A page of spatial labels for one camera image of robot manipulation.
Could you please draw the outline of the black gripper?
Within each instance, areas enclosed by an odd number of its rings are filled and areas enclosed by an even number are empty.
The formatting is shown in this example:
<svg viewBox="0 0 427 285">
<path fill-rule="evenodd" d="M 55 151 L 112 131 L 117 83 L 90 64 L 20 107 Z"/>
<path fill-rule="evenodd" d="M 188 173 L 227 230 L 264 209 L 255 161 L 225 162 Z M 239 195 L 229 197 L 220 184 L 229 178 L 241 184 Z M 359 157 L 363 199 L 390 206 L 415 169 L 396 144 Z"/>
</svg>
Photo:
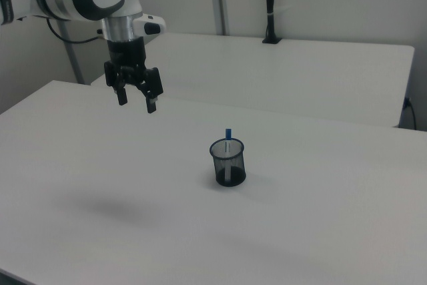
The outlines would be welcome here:
<svg viewBox="0 0 427 285">
<path fill-rule="evenodd" d="M 114 89 L 119 105 L 127 103 L 126 83 L 137 85 L 145 96 L 147 112 L 156 111 L 156 101 L 163 94 L 158 68 L 146 69 L 144 38 L 138 37 L 129 41 L 107 41 L 110 60 L 104 63 L 106 84 Z M 133 73 L 127 81 L 126 69 L 132 68 Z"/>
</svg>

